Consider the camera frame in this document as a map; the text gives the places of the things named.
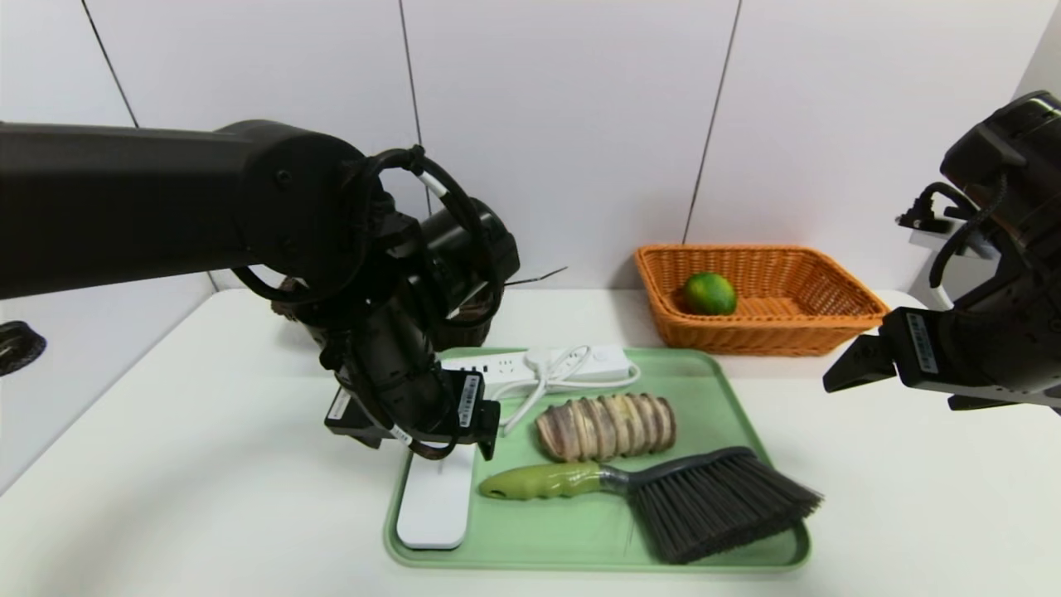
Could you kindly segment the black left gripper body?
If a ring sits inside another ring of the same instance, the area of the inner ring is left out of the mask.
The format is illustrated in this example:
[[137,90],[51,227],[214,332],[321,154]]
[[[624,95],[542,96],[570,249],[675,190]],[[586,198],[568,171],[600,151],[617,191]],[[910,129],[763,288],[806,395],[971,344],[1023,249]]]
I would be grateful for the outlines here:
[[340,385],[326,427],[371,449],[487,446],[480,371],[443,369],[434,340],[443,316],[424,308],[340,308],[323,313],[323,367]]

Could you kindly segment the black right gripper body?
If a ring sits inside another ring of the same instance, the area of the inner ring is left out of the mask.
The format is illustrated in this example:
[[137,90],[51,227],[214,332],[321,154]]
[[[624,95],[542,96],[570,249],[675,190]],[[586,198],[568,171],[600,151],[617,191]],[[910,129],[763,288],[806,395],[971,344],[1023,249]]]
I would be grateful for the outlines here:
[[1059,321],[1044,328],[954,311],[898,308],[879,329],[909,388],[947,394],[951,409],[1059,407]]

